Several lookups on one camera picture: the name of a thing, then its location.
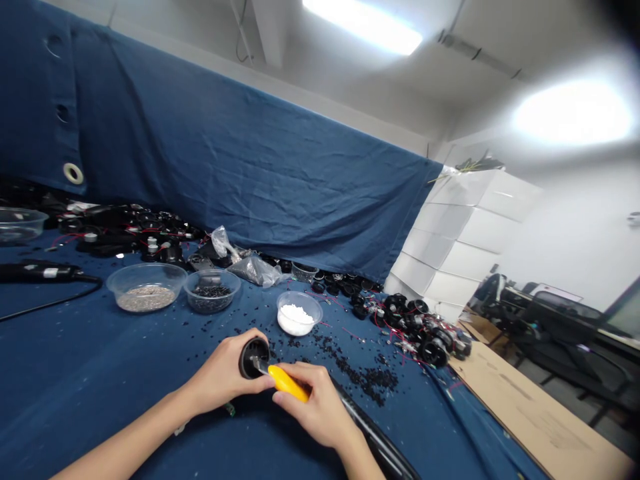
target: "screwdriver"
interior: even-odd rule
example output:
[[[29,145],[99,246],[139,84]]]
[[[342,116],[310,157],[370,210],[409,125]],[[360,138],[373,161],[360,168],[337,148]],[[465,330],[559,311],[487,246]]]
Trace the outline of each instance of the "screwdriver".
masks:
[[[257,356],[250,356],[253,366],[263,375],[268,375],[275,380],[275,389],[292,394],[301,402],[309,401],[309,394],[292,379],[287,372],[275,365],[269,365],[267,362]]]

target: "blue tablecloth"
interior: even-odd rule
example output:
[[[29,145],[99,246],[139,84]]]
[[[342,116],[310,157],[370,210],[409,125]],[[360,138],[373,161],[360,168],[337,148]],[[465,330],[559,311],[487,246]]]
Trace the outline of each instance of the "blue tablecloth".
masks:
[[[106,279],[140,262],[138,255],[94,259],[77,253],[73,244],[44,252],[53,238],[49,232],[28,246],[2,248],[0,263],[69,262]],[[305,286],[290,282],[288,287],[301,291]],[[85,288],[82,283],[0,285],[0,316]],[[397,376],[393,391],[377,390],[382,407],[350,382],[313,335],[290,342],[276,321],[276,298],[286,289],[262,289],[243,281],[229,308],[202,316],[189,309],[184,294],[164,310],[129,314],[104,287],[71,303],[0,323],[2,477],[43,479],[56,473],[178,388],[223,338],[256,326],[282,361],[308,359],[325,365],[423,478],[515,479],[518,473],[546,478],[448,369],[425,374],[412,361],[403,365],[397,348],[388,345],[388,337],[370,321],[322,302],[323,320],[330,326],[318,325],[313,333],[330,337],[326,342],[340,348],[339,356],[354,370],[390,369]],[[375,360],[380,353],[388,367]],[[344,477],[336,454],[316,444],[270,396],[234,400],[233,418],[218,409],[192,420],[135,478]]]

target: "hand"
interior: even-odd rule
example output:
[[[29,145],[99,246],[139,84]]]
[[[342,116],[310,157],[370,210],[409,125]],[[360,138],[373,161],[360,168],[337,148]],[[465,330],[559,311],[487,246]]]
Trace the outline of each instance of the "hand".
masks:
[[[200,370],[178,390],[183,398],[189,399],[193,416],[221,407],[239,395],[274,388],[275,381],[268,375],[255,380],[240,375],[240,352],[256,337],[269,342],[266,335],[255,328],[222,340]]]
[[[273,394],[273,401],[298,420],[316,442],[340,450],[343,445],[362,438],[362,433],[342,404],[326,368],[303,362],[296,362],[294,365],[280,363],[278,367],[313,389],[306,403],[280,391]]]

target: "gray pellets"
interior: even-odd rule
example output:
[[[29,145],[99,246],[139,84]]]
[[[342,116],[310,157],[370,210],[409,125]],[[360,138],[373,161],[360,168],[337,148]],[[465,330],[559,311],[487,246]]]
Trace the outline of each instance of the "gray pellets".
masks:
[[[116,299],[120,308],[134,313],[158,310],[172,304],[175,294],[166,287],[138,287]]]

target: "yellow handle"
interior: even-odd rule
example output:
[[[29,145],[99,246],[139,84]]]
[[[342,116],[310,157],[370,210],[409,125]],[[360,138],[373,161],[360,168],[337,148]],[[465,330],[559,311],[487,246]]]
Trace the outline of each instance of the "yellow handle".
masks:
[[[309,396],[303,388],[292,379],[287,372],[275,365],[269,366],[269,375],[275,380],[276,390],[285,391],[292,394],[301,402],[308,402]]]

